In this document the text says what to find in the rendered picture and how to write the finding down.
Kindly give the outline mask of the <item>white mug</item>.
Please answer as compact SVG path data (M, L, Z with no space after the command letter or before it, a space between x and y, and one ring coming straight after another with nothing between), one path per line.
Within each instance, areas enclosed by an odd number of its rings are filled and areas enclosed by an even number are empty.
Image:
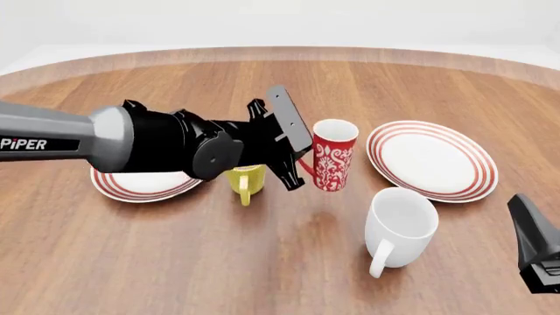
M438 223L436 208L419 193L400 187L379 191L365 224L365 243L372 256L369 275L378 278L386 268L414 262L430 243Z

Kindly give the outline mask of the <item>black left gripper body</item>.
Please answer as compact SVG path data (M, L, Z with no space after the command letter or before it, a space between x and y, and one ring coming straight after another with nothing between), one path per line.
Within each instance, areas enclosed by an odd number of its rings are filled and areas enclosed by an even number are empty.
M277 120L274 113L258 115L249 114L248 165L273 165L283 163L294 165L295 151L290 144L290 137L280 123L289 123L290 127L301 125L301 115L289 115Z

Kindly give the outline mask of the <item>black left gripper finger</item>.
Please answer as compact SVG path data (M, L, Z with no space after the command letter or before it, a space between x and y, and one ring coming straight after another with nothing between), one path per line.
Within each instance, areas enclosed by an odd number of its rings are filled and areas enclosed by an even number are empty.
M264 118L268 113L268 110L265 108L265 101L263 99L253 99L247 105L247 109L250 120L258 120Z
M267 164L270 170L283 183L287 191L294 191L305 184L298 176L294 159L275 160Z

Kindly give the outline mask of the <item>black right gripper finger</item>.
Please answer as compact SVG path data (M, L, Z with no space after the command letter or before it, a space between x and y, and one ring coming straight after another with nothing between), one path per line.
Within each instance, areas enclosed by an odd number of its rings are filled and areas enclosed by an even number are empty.
M518 247L518 264L560 260L560 229L552 225L531 199L517 193L507 207Z

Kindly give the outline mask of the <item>white plate with red rings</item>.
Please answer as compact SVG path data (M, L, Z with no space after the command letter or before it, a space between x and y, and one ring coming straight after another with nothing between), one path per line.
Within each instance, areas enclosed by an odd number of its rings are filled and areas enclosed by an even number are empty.
M390 183L433 201L478 201L499 183L498 167L485 149L433 122L386 122L369 134L366 153Z
M90 168L94 187L110 199L128 203L150 203L179 196L203 183L184 172L104 173Z

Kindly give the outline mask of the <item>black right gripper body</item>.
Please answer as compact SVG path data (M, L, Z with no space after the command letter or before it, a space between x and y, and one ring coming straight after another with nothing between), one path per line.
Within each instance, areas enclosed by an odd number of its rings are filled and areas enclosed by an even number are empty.
M532 294L560 294L560 255L528 264L520 275Z

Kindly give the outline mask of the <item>yellow mug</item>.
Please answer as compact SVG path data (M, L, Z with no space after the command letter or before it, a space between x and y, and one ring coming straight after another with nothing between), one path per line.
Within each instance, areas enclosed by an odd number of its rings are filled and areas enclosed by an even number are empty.
M245 207L250 204L251 196L263 189L265 174L264 164L235 167L225 172L230 188L240 196L241 204Z

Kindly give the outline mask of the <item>red patterned mug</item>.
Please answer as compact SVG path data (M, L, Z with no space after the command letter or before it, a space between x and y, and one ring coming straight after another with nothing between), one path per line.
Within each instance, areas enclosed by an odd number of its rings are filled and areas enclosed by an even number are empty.
M312 166L303 159L298 162L318 189L341 191L347 182L359 130L346 120L326 119L316 122L312 131Z

